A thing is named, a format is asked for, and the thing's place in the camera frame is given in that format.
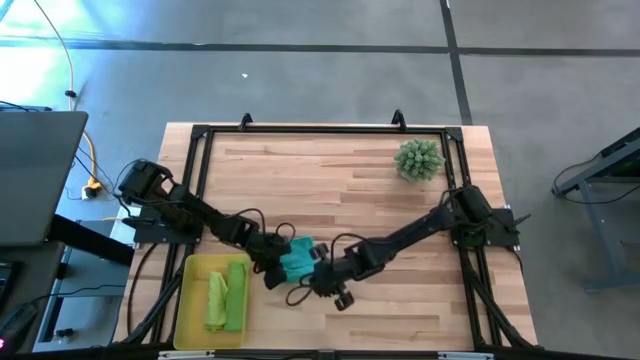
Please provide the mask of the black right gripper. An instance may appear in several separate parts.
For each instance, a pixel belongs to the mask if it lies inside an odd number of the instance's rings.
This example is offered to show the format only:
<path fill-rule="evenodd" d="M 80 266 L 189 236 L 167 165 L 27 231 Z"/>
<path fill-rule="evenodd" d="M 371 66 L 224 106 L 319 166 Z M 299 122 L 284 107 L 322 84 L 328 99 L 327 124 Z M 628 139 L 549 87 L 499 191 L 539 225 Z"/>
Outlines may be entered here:
<path fill-rule="evenodd" d="M 326 243 L 314 245 L 310 249 L 310 255 L 314 261 L 317 261 L 313 275 L 309 279 L 313 292 L 320 297 L 336 296 L 334 304 L 337 310 L 348 309 L 354 303 L 354 297 L 345 283 L 352 280 L 358 271 L 356 257 L 343 256 L 331 261 Z"/>

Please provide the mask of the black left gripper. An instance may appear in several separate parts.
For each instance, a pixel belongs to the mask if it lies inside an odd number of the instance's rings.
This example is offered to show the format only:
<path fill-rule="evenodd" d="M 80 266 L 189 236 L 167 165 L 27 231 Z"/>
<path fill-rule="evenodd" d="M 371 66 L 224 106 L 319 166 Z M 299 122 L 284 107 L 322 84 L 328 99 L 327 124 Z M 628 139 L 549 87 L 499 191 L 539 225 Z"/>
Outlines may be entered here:
<path fill-rule="evenodd" d="M 287 273 L 280 258 L 291 252 L 290 242 L 276 233 L 256 233 L 250 236 L 248 254 L 255 273 L 265 272 L 264 285 L 268 290 L 287 281 Z"/>

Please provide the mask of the teal microfiber towel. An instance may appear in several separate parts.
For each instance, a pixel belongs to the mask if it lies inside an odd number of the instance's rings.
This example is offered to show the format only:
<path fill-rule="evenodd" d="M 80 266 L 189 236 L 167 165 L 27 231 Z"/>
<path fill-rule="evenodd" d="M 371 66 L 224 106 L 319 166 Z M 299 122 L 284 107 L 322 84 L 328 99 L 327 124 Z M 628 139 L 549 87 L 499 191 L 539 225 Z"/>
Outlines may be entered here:
<path fill-rule="evenodd" d="M 291 252 L 280 257 L 287 284 L 297 283 L 303 275 L 313 272 L 315 261 L 310 254 L 313 246 L 311 236 L 295 238 L 290 242 Z"/>

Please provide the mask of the green microfiber towel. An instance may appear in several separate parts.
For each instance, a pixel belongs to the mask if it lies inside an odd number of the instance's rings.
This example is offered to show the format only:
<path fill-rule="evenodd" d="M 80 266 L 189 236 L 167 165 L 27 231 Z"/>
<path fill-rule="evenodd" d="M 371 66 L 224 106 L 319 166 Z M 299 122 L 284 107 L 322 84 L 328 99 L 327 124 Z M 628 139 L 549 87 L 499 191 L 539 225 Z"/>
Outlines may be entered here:
<path fill-rule="evenodd" d="M 228 266 L 227 277 L 228 294 L 226 297 L 226 323 L 224 330 L 227 332 L 241 332 L 245 320 L 245 297 L 247 287 L 246 265 L 240 260 L 233 260 Z"/>
<path fill-rule="evenodd" d="M 226 299 L 228 286 L 220 272 L 211 272 L 208 277 L 207 313 L 204 326 L 215 332 L 226 324 Z"/>

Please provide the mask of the yellow translucent plastic basket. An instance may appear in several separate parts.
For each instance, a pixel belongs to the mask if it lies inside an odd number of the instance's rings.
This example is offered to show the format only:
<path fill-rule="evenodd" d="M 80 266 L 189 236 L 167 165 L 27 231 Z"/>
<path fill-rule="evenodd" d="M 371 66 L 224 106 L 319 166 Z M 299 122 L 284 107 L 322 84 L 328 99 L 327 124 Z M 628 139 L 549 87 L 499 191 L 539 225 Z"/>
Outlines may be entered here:
<path fill-rule="evenodd" d="M 211 332 L 204 326 L 207 313 L 208 277 L 220 272 L 226 281 L 228 266 L 233 260 L 246 265 L 247 287 L 245 320 L 241 332 L 227 332 L 224 327 Z M 187 258 L 175 325 L 173 345 L 178 350 L 237 349 L 243 345 L 246 333 L 250 285 L 250 260 L 242 254 L 191 255 Z"/>

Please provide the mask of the artificial green potted plant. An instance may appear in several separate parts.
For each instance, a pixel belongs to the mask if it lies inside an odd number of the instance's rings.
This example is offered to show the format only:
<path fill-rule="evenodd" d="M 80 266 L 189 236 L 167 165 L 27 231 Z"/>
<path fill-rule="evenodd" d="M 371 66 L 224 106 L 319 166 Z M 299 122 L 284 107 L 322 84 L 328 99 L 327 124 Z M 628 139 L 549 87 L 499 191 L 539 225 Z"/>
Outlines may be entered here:
<path fill-rule="evenodd" d="M 394 156 L 397 172 L 408 181 L 430 181 L 445 164 L 435 141 L 412 139 L 400 145 Z"/>

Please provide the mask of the white box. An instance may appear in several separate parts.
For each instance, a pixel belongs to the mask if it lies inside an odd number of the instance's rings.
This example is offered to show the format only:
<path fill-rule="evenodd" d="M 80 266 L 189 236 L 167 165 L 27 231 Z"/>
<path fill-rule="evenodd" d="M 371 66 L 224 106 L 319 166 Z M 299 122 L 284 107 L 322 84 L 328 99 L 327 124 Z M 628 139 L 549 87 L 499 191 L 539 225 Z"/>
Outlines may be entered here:
<path fill-rule="evenodd" d="M 116 219 L 113 221 L 113 226 L 109 237 L 122 244 L 133 246 L 135 229 L 122 222 L 122 219 L 127 215 L 127 211 L 123 207 L 120 207 L 116 215 Z"/>

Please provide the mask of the grey desk top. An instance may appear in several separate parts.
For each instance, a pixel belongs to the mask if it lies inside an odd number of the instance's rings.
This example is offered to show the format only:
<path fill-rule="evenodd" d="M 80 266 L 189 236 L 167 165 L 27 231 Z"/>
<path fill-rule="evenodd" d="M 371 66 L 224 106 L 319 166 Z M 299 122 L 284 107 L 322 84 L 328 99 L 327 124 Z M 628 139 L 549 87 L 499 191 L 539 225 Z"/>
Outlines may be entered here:
<path fill-rule="evenodd" d="M 0 113 L 0 247 L 46 240 L 88 114 Z"/>

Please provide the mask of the grey metal cart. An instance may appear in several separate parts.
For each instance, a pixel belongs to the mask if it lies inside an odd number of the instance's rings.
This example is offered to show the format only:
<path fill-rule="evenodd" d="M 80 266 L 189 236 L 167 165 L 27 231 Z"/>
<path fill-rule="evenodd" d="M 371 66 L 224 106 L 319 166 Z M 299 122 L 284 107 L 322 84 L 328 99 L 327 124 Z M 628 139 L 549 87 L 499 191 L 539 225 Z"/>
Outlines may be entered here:
<path fill-rule="evenodd" d="M 629 196 L 640 197 L 640 127 L 597 152 L 591 159 L 561 170 L 559 175 L 580 168 L 562 181 L 553 179 L 551 193 L 566 202 L 584 207 L 596 239 L 604 249 L 607 275 L 583 283 L 588 293 L 627 286 L 640 286 L 640 270 L 628 265 L 624 242 L 612 234 L 600 208 Z"/>

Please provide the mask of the silver frame bracket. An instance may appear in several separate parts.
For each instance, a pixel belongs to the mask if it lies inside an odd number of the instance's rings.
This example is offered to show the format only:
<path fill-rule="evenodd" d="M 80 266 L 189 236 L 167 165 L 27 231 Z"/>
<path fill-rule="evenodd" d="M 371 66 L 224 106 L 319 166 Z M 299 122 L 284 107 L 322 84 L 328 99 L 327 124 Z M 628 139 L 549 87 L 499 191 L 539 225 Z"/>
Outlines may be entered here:
<path fill-rule="evenodd" d="M 195 359 L 209 359 L 216 356 L 214 350 L 199 350 L 199 351 L 161 351 L 158 354 L 157 360 L 195 360 Z"/>
<path fill-rule="evenodd" d="M 437 355 L 438 360 L 495 360 L 491 353 L 443 351 Z"/>

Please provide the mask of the black metal table frame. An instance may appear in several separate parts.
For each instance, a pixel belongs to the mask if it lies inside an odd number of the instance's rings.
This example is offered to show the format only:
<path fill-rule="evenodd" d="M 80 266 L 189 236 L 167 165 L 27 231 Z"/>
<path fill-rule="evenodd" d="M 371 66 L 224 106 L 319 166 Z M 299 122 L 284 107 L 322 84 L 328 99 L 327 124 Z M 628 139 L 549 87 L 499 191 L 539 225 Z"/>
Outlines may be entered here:
<path fill-rule="evenodd" d="M 412 182 L 394 156 L 412 139 L 435 141 L 445 164 Z M 170 123 L 158 156 L 174 178 L 224 213 L 243 210 L 269 230 L 308 235 L 337 250 L 350 233 L 383 236 L 425 215 L 441 193 L 469 180 L 504 205 L 484 126 L 237 126 Z M 459 253 L 446 233 L 401 252 L 386 269 L 348 284 L 354 304 L 291 285 L 249 285 L 245 349 L 468 350 L 470 320 Z"/>

